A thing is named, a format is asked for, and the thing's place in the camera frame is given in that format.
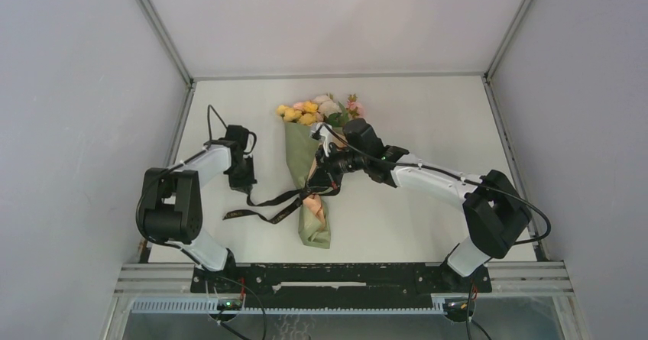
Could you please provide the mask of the pink rose stem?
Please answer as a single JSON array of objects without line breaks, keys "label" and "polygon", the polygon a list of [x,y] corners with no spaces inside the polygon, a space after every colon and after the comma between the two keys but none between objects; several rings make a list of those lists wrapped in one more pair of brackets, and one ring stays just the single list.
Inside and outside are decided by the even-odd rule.
[{"label": "pink rose stem", "polygon": [[365,108],[358,101],[358,96],[356,94],[350,94],[347,98],[346,110],[348,112],[350,119],[364,118],[365,117]]}]

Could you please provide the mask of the black printed ribbon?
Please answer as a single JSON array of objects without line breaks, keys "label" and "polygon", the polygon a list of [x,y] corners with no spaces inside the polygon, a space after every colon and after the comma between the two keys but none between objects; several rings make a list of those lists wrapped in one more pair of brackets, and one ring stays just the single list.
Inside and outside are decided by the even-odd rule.
[{"label": "black printed ribbon", "polygon": [[[256,216],[260,220],[276,225],[291,215],[296,210],[305,206],[305,199],[309,196],[336,196],[339,194],[340,186],[306,186],[297,189],[291,189],[273,199],[263,202],[254,202],[251,197],[252,188],[248,187],[242,190],[246,195],[247,209],[235,209],[223,215],[222,220],[231,220],[247,216]],[[259,208],[281,207],[275,215],[265,216],[261,214]]]}]

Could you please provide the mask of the yellow flower stem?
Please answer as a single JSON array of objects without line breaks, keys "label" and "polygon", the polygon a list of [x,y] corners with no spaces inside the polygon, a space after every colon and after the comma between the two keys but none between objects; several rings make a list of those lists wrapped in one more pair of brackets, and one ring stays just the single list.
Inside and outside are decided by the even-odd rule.
[{"label": "yellow flower stem", "polygon": [[298,102],[292,106],[279,105],[276,114],[286,123],[297,123],[299,125],[310,126],[324,121],[319,106],[311,101]]}]

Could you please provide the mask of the green orange wrapping paper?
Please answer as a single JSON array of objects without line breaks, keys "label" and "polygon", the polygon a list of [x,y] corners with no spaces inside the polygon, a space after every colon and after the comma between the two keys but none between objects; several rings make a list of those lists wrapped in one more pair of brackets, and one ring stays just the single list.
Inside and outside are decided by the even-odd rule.
[{"label": "green orange wrapping paper", "polygon": [[[298,123],[284,124],[285,161],[293,184],[304,188],[316,169],[316,152],[321,142],[312,138],[310,126]],[[321,195],[331,193],[332,187],[322,193],[308,195],[299,207],[298,235],[302,244],[311,248],[330,249],[331,229],[328,206]]]}]

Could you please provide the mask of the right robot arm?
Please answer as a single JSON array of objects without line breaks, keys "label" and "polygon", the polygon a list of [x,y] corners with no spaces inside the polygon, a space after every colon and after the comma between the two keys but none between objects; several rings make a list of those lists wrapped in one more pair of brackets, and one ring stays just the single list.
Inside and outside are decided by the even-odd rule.
[{"label": "right robot arm", "polygon": [[429,193],[463,213],[468,236],[442,263],[442,283],[449,290],[463,290],[479,267],[521,244],[519,237],[534,214],[546,217],[499,170],[475,175],[438,167],[405,148],[383,144],[363,118],[349,121],[341,133],[318,122],[309,136],[319,146],[305,185],[308,193],[337,193],[344,175],[362,171],[376,183]]}]

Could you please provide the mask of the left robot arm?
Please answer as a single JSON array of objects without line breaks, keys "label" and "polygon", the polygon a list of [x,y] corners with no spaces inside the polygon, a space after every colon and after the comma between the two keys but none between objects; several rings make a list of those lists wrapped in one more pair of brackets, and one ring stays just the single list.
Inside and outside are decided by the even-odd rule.
[{"label": "left robot arm", "polygon": [[184,253],[210,271],[209,282],[222,292],[237,286],[239,272],[231,250],[203,227],[201,190],[213,178],[226,176],[231,190],[249,195],[257,182],[251,156],[256,143],[253,131],[230,125],[224,137],[209,139],[187,160],[148,169],[136,208],[136,226],[146,241]]}]

